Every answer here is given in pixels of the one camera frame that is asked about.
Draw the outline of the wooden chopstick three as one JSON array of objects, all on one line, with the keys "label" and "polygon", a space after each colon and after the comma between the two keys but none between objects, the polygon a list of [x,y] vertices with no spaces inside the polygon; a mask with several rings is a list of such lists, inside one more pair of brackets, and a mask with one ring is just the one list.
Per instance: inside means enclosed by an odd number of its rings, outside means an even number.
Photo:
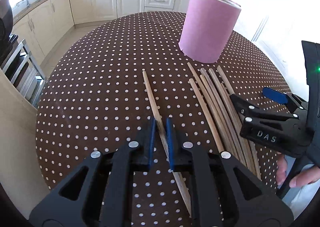
[{"label": "wooden chopstick three", "polygon": [[206,103],[204,102],[203,97],[201,96],[200,91],[197,88],[197,85],[196,85],[194,79],[190,78],[189,79],[189,83],[190,83],[190,85],[191,85],[191,87],[192,87],[192,89],[193,89],[193,91],[195,93],[195,96],[196,96],[196,98],[197,98],[197,100],[198,100],[198,102],[200,104],[200,107],[201,107],[201,109],[203,111],[203,114],[204,114],[204,116],[206,118],[206,121],[207,121],[207,123],[209,125],[210,131],[211,131],[211,133],[213,135],[213,139],[214,139],[216,147],[217,147],[217,150],[218,150],[218,152],[222,152],[225,149],[224,149],[223,143],[222,143],[222,141],[220,139],[219,133],[218,133],[218,131],[217,131],[216,127],[215,127],[215,124],[213,122],[213,119],[212,119],[212,116],[210,114],[210,111],[208,110],[208,108],[206,106]]}]

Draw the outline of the wooden chopstick nine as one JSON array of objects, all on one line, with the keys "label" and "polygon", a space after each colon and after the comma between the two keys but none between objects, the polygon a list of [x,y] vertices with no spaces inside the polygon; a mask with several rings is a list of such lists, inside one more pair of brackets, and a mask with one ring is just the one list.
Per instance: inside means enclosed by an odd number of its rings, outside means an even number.
[{"label": "wooden chopstick nine", "polygon": [[[240,120],[240,116],[238,114],[238,112],[236,111],[232,101],[231,101],[231,95],[234,94],[234,90],[227,78],[227,76],[225,75],[224,71],[222,70],[222,68],[220,66],[217,67],[217,71],[220,75],[220,77],[223,80],[223,83],[225,84],[226,87],[226,92],[227,92],[227,99],[229,101],[229,106],[232,109],[233,112],[233,118],[236,120],[236,132],[237,134],[240,136],[240,131],[242,128],[242,122]],[[240,140],[243,140],[246,148],[247,148],[247,153],[249,156],[249,160],[251,161],[252,165],[254,166],[254,172],[255,175],[261,180],[261,173],[260,173],[260,167],[259,167],[259,161],[258,161],[258,157],[257,157],[257,152],[255,149],[255,145],[253,144],[253,142],[250,142],[249,140],[243,138],[242,136],[240,136]]]}]

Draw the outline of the wooden chopstick two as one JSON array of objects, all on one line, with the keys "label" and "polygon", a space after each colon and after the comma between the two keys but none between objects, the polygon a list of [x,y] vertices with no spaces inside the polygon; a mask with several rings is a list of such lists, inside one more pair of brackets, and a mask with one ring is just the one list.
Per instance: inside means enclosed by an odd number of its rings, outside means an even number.
[{"label": "wooden chopstick two", "polygon": [[[167,135],[166,135],[166,131],[165,131],[165,128],[164,128],[164,125],[162,122],[162,117],[159,114],[156,100],[155,100],[155,97],[153,96],[153,91],[152,91],[152,88],[149,83],[148,75],[147,75],[146,71],[143,71],[142,74],[143,74],[144,84],[145,84],[146,92],[148,94],[148,99],[149,99],[150,107],[152,110],[152,114],[153,114],[153,116],[156,120],[156,123],[157,123],[158,132],[159,132],[159,136],[160,136],[160,139],[162,142],[162,146],[164,148],[167,159],[169,159]],[[182,174],[178,173],[178,172],[173,172],[172,174],[174,176],[174,179],[175,179],[175,182],[176,182],[177,187],[179,189],[179,192],[181,194],[181,197],[184,201],[185,207],[187,208],[189,215],[191,216],[191,198],[190,198],[190,194],[188,192],[188,189],[185,185],[185,182],[183,180]]]}]

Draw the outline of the wooden chopstick four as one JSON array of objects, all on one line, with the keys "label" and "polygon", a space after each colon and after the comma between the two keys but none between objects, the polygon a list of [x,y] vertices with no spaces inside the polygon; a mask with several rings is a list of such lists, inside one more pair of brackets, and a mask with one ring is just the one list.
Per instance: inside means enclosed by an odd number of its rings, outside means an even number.
[{"label": "wooden chopstick four", "polygon": [[187,66],[188,66],[189,70],[192,73],[192,77],[191,78],[194,79],[194,81],[195,81],[195,83],[197,85],[197,88],[199,89],[200,94],[203,97],[203,100],[206,103],[206,106],[207,106],[208,110],[210,111],[210,114],[212,116],[213,122],[215,124],[215,127],[216,127],[216,129],[217,129],[217,131],[219,133],[220,139],[222,141],[219,128],[217,127],[217,124],[216,124],[216,121],[215,121],[215,118],[214,118],[215,107],[213,106],[213,103],[212,103],[212,101],[210,99],[210,96],[208,95],[208,92],[206,91],[206,89],[205,89],[200,77],[197,75],[197,73],[196,73],[195,69],[193,68],[192,64],[190,62],[187,62]]}]

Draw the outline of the wooden chopstick five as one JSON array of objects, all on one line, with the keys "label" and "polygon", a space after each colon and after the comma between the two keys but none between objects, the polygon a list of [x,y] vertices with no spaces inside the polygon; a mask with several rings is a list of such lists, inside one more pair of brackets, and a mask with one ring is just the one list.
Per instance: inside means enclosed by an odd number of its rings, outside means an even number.
[{"label": "wooden chopstick five", "polygon": [[223,110],[223,102],[221,101],[221,98],[211,82],[211,80],[206,79],[206,77],[201,74],[200,79],[208,92],[208,95],[210,96],[210,99],[213,103],[213,106],[215,107],[215,113],[214,118],[217,124],[217,127],[219,128],[221,138],[224,144],[224,147],[227,151],[232,153],[236,156],[236,158],[240,159],[240,161],[247,166],[245,156],[242,152],[241,146],[239,144],[238,138],[235,136],[235,133],[231,133],[231,130],[229,129],[229,126],[231,123],[228,123],[225,119],[225,115],[228,115],[226,111]]}]

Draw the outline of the pink cylindrical cup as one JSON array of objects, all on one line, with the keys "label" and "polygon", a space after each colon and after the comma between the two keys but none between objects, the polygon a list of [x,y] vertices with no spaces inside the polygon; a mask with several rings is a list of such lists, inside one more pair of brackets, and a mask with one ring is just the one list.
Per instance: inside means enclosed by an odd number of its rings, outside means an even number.
[{"label": "pink cylindrical cup", "polygon": [[231,0],[189,0],[180,50],[201,63],[217,62],[240,12],[241,6]]}]

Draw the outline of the white panel door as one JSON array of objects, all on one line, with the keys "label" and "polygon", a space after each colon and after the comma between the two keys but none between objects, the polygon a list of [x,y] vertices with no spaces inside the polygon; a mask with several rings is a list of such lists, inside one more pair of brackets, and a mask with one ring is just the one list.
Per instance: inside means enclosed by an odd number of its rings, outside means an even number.
[{"label": "white panel door", "polygon": [[264,52],[290,90],[309,98],[302,41],[319,42],[319,0],[232,0],[241,6],[235,31]]}]

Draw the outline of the brown polka dot tablecloth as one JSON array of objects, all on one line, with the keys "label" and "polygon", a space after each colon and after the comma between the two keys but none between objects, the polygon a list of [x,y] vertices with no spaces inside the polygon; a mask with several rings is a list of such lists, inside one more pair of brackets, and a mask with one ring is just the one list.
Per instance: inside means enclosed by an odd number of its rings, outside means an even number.
[{"label": "brown polka dot tablecloth", "polygon": [[233,90],[266,111],[286,112],[262,94],[290,89],[254,44],[233,32],[216,64],[186,57],[178,46],[184,13],[128,15],[80,38],[59,60],[42,91],[36,119],[36,152],[53,189],[91,152],[114,152],[152,116],[146,73],[163,118],[171,118],[196,145],[217,153],[203,111],[189,84],[193,72],[221,67]]}]

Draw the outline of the metal shelf rack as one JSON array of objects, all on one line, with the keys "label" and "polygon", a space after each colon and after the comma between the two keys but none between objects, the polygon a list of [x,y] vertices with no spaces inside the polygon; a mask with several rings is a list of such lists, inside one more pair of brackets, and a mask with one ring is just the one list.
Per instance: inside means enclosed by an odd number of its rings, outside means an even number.
[{"label": "metal shelf rack", "polygon": [[39,107],[39,100],[47,77],[38,65],[26,40],[9,43],[1,53],[1,70],[33,107]]}]

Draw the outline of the cream lower cabinets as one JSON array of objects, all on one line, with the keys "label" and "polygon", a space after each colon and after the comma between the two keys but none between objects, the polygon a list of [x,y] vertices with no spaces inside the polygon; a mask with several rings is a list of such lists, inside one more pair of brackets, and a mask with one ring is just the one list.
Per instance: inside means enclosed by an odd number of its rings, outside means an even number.
[{"label": "cream lower cabinets", "polygon": [[41,0],[14,18],[12,32],[42,64],[75,25],[98,24],[148,11],[186,12],[189,0]]}]

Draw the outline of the black air fryer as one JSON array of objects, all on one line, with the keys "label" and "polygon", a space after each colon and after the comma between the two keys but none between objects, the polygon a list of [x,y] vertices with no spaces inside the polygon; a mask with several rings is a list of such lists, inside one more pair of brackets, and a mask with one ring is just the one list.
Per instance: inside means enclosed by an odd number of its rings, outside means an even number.
[{"label": "black air fryer", "polygon": [[1,49],[0,49],[0,58],[1,64],[5,61],[9,53],[12,51],[14,44],[18,39],[17,35],[12,34],[13,28],[13,13],[9,0],[1,0],[0,5],[0,33],[1,33]]}]

